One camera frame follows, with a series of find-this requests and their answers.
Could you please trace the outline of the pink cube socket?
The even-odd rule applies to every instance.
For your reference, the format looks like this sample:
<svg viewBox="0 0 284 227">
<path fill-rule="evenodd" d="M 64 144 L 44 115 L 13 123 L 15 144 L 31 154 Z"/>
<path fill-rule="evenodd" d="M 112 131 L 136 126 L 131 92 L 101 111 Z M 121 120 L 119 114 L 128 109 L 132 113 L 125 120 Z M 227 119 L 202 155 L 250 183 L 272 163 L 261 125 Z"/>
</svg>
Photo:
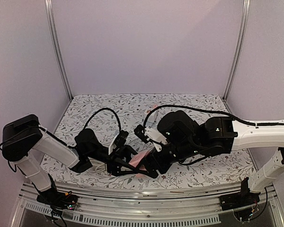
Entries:
<svg viewBox="0 0 284 227">
<path fill-rule="evenodd" d="M 148 154 L 150 153 L 150 150 L 144 150 L 144 151 L 141 151 L 139 152 L 137 155 L 134 155 L 132 157 L 132 159 L 130 160 L 129 164 L 134 166 L 134 167 L 137 167 L 138 164 L 141 162 L 141 160 L 147 156 Z M 143 171 L 146 171 L 146 168 L 144 165 L 141 165 L 139 170 L 143 170 Z M 141 178 L 143 177 L 144 175 L 143 174 L 136 174 L 136 177 L 137 178 Z"/>
</svg>

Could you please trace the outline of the light blue power strip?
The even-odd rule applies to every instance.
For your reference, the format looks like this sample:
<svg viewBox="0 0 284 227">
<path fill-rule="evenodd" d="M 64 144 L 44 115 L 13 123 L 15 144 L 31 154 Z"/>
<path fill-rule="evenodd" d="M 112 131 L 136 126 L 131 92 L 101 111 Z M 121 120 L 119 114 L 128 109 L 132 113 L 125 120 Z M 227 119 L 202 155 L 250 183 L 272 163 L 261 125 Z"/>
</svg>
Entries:
<svg viewBox="0 0 284 227">
<path fill-rule="evenodd" d="M 153 121 L 153 122 L 147 121 L 146 122 L 147 127 L 153 127 L 153 126 L 156 126 L 157 124 L 158 124 L 158 121 Z"/>
</svg>

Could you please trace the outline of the white cube socket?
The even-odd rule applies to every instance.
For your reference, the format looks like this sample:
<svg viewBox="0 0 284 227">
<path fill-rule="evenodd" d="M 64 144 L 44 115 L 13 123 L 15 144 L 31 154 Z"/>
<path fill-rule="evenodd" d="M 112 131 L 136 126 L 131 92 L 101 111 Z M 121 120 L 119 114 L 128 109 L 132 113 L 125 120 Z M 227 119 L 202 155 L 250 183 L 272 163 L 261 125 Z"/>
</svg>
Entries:
<svg viewBox="0 0 284 227">
<path fill-rule="evenodd" d="M 147 108 L 144 112 L 145 116 L 147 116 L 152 110 L 154 110 L 154 108 Z M 154 111 L 151 116 L 157 116 L 158 115 L 158 112 L 157 111 Z"/>
</svg>

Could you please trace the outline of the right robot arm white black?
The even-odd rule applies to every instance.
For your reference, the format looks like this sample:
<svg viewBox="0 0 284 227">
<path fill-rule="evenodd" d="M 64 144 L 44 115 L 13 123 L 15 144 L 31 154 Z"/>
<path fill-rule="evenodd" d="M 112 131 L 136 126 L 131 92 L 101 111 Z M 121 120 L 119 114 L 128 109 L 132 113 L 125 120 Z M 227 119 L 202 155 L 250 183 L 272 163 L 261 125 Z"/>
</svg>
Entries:
<svg viewBox="0 0 284 227">
<path fill-rule="evenodd" d="M 239 192 L 219 198 L 223 210 L 259 202 L 261 191 L 284 172 L 284 120 L 248 122 L 222 114 L 198 124 L 179 110 L 166 114 L 156 129 L 138 125 L 134 133 L 143 142 L 153 143 L 141 164 L 155 174 L 165 174 L 173 163 L 195 155 L 208 158 L 247 148 L 276 147 L 270 160 L 241 182 Z"/>
</svg>

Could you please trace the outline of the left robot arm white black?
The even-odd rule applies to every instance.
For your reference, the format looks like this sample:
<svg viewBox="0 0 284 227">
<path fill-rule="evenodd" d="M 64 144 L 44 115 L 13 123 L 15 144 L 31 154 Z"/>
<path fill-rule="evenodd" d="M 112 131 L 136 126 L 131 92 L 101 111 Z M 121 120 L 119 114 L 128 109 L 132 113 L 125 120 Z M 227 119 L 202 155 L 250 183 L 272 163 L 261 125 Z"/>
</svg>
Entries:
<svg viewBox="0 0 284 227">
<path fill-rule="evenodd" d="M 105 163 L 110 174 L 118 176 L 122 166 L 134 169 L 129 162 L 136 151 L 125 144 L 127 135 L 127 132 L 120 131 L 110 146 L 105 147 L 92 129 L 85 128 L 75 137 L 75 146 L 72 147 L 41 126 L 36 115 L 30 114 L 3 127 L 0 150 L 3 157 L 24 173 L 50 205 L 57 205 L 61 195 L 52 177 L 41 168 L 31 151 L 42 152 L 76 173 L 91 168 L 90 159 L 95 159 Z"/>
</svg>

